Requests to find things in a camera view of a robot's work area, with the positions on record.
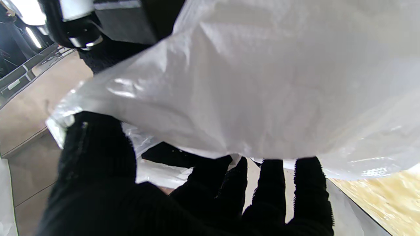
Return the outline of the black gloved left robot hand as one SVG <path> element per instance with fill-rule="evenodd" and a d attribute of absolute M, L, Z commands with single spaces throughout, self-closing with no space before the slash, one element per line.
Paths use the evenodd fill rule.
<path fill-rule="evenodd" d="M 317 157 L 295 163 L 294 216 L 285 222 L 282 160 L 264 160 L 243 210 L 247 160 L 201 157 L 171 194 L 137 184 L 132 143 L 114 117 L 83 111 L 68 127 L 38 236 L 333 236 L 326 177 Z"/>

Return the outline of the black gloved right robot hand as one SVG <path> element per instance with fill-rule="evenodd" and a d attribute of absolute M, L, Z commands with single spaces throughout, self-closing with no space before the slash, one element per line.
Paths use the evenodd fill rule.
<path fill-rule="evenodd" d="M 81 60 L 96 75 L 150 47 L 154 44 L 138 44 L 111 40 L 101 35 L 103 41 L 91 50 L 77 49 Z"/>

